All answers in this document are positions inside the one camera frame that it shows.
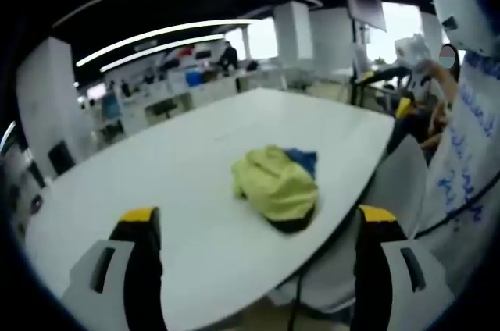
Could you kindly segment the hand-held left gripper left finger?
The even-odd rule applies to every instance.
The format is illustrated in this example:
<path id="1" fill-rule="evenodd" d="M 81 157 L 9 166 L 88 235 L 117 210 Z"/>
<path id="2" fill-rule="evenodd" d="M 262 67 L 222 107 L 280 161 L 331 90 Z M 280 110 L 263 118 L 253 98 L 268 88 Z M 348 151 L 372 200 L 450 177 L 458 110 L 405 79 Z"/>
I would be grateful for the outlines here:
<path id="1" fill-rule="evenodd" d="M 87 330 L 163 330 L 160 213 L 122 215 L 70 270 L 62 303 Z"/>

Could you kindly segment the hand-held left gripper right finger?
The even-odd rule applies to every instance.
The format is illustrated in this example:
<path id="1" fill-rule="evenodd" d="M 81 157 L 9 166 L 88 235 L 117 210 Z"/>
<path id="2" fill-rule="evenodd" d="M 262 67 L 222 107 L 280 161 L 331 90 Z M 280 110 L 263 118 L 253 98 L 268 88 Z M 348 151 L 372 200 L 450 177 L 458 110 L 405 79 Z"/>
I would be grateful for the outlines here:
<path id="1" fill-rule="evenodd" d="M 389 211 L 359 206 L 351 330 L 427 330 L 453 302 L 445 269 Z"/>

